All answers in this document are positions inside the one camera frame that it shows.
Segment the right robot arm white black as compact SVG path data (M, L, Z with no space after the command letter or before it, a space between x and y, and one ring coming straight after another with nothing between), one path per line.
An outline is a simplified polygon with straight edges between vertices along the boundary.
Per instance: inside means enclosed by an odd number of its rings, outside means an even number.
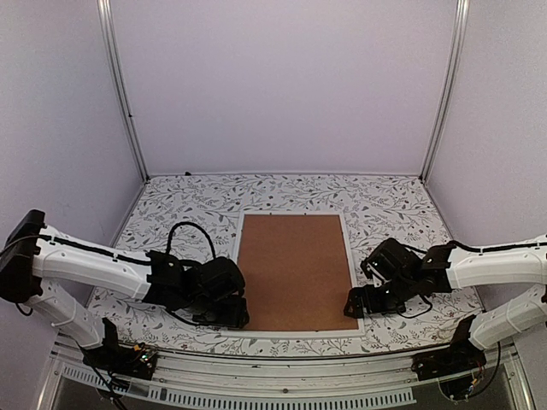
M482 352L546 320L546 238L471 247L452 240L418 250L389 237L361 263L369 284L349 291L344 315L405 316L405 304L419 297L486 284L529 284L521 295L490 312L461 320L442 354L448 372L460 372Z

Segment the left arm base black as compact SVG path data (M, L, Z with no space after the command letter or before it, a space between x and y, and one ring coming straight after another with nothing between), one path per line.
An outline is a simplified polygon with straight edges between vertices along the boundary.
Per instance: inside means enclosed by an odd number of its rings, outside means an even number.
M102 319L104 335L96 348L83 348L84 363L106 372L151 380L156 369L157 350L146 343L131 347L119 344L116 326Z

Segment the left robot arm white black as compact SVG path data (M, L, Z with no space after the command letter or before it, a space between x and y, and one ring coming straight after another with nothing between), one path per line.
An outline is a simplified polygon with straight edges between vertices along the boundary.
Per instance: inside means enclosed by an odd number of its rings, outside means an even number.
M127 362L116 327L93 318L61 280L112 290L170 315L196 308L191 325L242 329L249 323L244 276L231 259L179 259L170 244L164 251L122 251L70 237L44 219L43 211L32 209L8 236L1 251L1 297L43 314L82 348L93 349L108 370Z

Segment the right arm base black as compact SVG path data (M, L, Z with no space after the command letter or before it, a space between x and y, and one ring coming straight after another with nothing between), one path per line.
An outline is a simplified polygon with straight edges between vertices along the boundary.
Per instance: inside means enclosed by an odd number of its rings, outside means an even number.
M440 384L441 392L452 401L462 401L478 394L478 387L484 379L486 364L482 349L471 344L470 328L475 315L460 321L447 347L415 354L411 370L420 381L468 372L466 376Z

